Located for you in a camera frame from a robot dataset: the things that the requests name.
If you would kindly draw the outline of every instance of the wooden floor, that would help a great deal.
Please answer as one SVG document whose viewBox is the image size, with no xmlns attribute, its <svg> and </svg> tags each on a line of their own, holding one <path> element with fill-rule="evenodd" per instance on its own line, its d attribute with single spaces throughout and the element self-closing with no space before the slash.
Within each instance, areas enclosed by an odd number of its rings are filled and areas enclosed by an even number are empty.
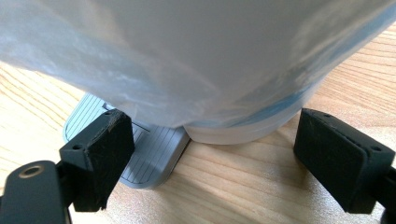
<svg viewBox="0 0 396 224">
<path fill-rule="evenodd" d="M 83 92 L 6 64 L 0 78 L 2 190 L 7 175 L 26 162 L 59 160 L 62 128 Z M 396 23 L 337 66 L 306 107 L 396 148 Z M 370 216 L 345 214 L 294 158 L 298 116 L 248 144 L 191 142 L 164 185 L 118 184 L 106 211 L 73 212 L 74 223 L 377 223 L 381 205 Z"/>
</svg>

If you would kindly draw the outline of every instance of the hole in bracket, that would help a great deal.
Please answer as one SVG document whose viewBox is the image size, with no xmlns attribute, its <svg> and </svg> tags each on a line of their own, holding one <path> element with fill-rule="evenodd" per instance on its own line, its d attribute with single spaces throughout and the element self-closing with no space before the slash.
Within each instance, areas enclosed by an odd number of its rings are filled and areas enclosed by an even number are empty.
<svg viewBox="0 0 396 224">
<path fill-rule="evenodd" d="M 380 147 L 370 147 L 374 151 L 381 151 L 382 149 Z"/>
<path fill-rule="evenodd" d="M 44 167 L 42 165 L 35 165 L 24 169 L 20 174 L 20 178 L 30 178 L 35 175 L 39 175 L 44 171 Z"/>
<path fill-rule="evenodd" d="M 79 150 L 79 149 L 84 148 L 84 146 L 83 146 L 82 144 L 78 144 L 78 145 L 74 145 L 72 148 L 73 148 L 74 150 Z"/>
</svg>

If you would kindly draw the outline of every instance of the wood grain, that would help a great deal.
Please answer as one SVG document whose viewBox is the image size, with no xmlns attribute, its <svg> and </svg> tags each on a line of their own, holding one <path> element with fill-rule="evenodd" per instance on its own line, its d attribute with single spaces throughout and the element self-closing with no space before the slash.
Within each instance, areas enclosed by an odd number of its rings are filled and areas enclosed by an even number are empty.
<svg viewBox="0 0 396 224">
<path fill-rule="evenodd" d="M 395 46 L 396 23 L 333 69 L 306 107 L 396 148 Z M 18 166 L 59 160 L 62 128 L 83 92 L 3 63 L 0 78 L 2 189 Z M 72 212 L 74 223 L 377 223 L 381 205 L 370 216 L 345 214 L 296 160 L 298 118 L 248 144 L 191 142 L 165 184 L 153 190 L 118 184 L 106 211 Z"/>
</svg>

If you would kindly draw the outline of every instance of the white plastic bag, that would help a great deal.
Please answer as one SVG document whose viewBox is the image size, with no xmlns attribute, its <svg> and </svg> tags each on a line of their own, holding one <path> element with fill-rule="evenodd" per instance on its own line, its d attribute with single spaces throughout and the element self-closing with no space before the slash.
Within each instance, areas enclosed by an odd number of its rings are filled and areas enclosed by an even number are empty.
<svg viewBox="0 0 396 224">
<path fill-rule="evenodd" d="M 0 61 L 145 122 L 230 128 L 306 101 L 394 10 L 382 0 L 3 0 Z"/>
</svg>

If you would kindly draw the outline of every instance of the translucent plastic bag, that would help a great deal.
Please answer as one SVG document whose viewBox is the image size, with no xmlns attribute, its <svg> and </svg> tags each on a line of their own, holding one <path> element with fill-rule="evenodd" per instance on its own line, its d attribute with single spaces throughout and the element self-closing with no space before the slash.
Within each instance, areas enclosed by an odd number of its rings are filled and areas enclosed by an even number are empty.
<svg viewBox="0 0 396 224">
<path fill-rule="evenodd" d="M 381 0 L 3 0 L 0 61 L 145 122 L 224 133 L 272 118 L 273 130 L 395 21 L 395 8 Z"/>
</svg>

